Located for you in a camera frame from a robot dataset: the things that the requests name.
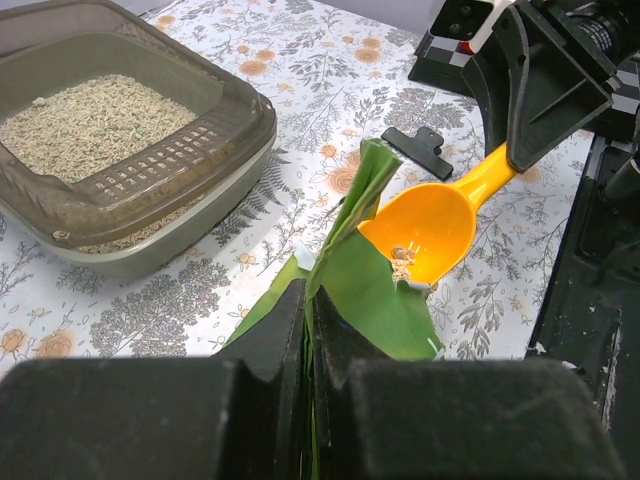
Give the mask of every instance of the checkerboard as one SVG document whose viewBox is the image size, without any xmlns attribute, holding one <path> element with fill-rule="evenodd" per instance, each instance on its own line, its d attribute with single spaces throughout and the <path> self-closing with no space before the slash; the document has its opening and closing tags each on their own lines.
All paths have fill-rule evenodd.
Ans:
<svg viewBox="0 0 640 480">
<path fill-rule="evenodd" d="M 470 56 L 460 42 L 427 33 L 416 49 L 416 63 L 409 79 L 471 96 L 460 75 Z M 618 69 L 620 88 L 613 94 L 613 106 L 591 122 L 587 129 L 620 141 L 630 141 L 635 113 L 640 103 L 640 57 L 634 56 Z"/>
</svg>

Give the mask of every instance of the litter box tray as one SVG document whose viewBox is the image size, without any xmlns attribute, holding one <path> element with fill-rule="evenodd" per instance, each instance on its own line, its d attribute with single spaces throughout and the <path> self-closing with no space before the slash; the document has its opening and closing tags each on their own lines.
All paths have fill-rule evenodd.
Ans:
<svg viewBox="0 0 640 480">
<path fill-rule="evenodd" d="M 107 0 L 0 11 L 0 124 L 39 97 L 106 75 L 130 77 L 197 118 L 75 183 L 32 172 L 0 143 L 0 208 L 60 257 L 134 276 L 178 254 L 247 193 L 275 138 L 276 116 L 249 84 Z M 78 250 L 135 234 L 202 196 L 134 247 Z M 148 268 L 134 266 L 134 256 Z"/>
</svg>

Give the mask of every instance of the floral tablecloth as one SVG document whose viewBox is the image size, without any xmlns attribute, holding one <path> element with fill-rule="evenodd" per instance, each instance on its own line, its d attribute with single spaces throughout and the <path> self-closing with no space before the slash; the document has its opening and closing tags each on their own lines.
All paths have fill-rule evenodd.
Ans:
<svg viewBox="0 0 640 480">
<path fill-rule="evenodd" d="M 413 34 L 309 0 L 184 0 L 148 21 L 273 101 L 268 170 L 209 236 L 135 281 L 64 263 L 0 218 L 2 374 L 36 357 L 216 352 L 296 243 L 319 248 L 362 136 L 435 128 L 456 177 L 482 157 L 474 102 L 407 80 Z M 481 210 L 471 255 L 430 299 L 447 356 L 523 356 L 589 145 L 576 134 Z M 407 161 L 386 198 L 425 181 Z"/>
</svg>

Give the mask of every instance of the checkered pattern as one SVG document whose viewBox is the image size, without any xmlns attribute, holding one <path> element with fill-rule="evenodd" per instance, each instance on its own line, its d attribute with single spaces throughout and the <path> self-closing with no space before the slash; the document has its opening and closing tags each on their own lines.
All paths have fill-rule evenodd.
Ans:
<svg viewBox="0 0 640 480">
<path fill-rule="evenodd" d="M 456 40 L 433 37 L 427 34 L 416 51 L 416 55 L 422 61 L 437 62 L 448 65 L 449 68 L 462 68 L 469 58 Z M 635 113 L 640 103 L 640 60 L 638 55 L 623 63 L 618 69 L 618 79 L 621 87 L 613 94 L 614 113 L 623 114 L 626 121 L 635 122 Z"/>
</svg>

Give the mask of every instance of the white plastic part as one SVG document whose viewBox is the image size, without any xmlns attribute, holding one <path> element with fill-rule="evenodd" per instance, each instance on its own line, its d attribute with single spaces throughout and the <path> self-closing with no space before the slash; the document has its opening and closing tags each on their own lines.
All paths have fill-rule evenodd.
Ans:
<svg viewBox="0 0 640 480">
<path fill-rule="evenodd" d="M 473 53 L 479 52 L 484 42 L 491 36 L 493 31 L 493 24 L 496 23 L 498 17 L 502 15 L 502 12 L 511 5 L 515 0 L 479 0 L 485 3 L 492 3 L 493 10 L 489 14 L 489 17 L 482 24 L 480 29 L 476 32 L 473 38 L 469 41 L 469 46 Z"/>
</svg>

